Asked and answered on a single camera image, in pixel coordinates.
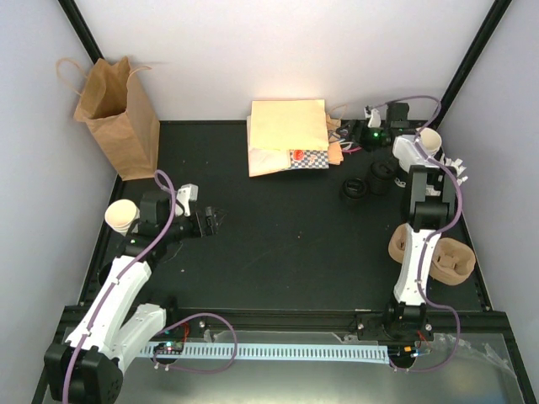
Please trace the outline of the cream paper bag with handles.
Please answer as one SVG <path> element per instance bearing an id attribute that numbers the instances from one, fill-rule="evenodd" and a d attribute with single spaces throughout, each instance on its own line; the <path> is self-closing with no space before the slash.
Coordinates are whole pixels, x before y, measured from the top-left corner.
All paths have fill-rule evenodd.
<path id="1" fill-rule="evenodd" d="M 250 146 L 265 150 L 327 151 L 324 99 L 256 100 L 251 105 Z"/>

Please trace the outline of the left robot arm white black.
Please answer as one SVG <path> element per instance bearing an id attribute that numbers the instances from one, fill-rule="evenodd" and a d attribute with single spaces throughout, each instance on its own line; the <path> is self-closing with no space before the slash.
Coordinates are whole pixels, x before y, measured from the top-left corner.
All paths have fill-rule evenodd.
<path id="1" fill-rule="evenodd" d="M 101 289 L 83 319 L 62 343 L 45 352 L 51 397 L 62 403 L 113 403 L 134 358 L 158 333 L 175 334 L 181 316 L 164 304 L 140 304 L 129 311 L 168 247 L 185 238 L 216 234 L 215 209 L 193 208 L 192 183 L 169 193 L 145 193 L 139 203 L 119 199 L 105 211 L 106 224 L 124 237 L 104 267 Z"/>

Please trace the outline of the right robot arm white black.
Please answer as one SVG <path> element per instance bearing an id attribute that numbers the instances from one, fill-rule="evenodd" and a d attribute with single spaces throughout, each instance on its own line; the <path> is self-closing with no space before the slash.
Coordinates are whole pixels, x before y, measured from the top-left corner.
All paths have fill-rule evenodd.
<path id="1" fill-rule="evenodd" d="M 393 157 L 408 174 L 402 200 L 406 236 L 403 261 L 381 319 L 382 330 L 393 341 L 410 340 L 424 329 L 429 306 L 449 311 L 455 317 L 456 329 L 461 329 L 456 310 L 429 300 L 426 287 L 436 244 L 462 214 L 462 192 L 456 171 L 435 158 L 442 140 L 430 124 L 412 130 L 392 119 L 395 108 L 414 99 L 411 96 L 365 106 L 368 122 L 358 141 L 364 149 L 392 145 Z"/>

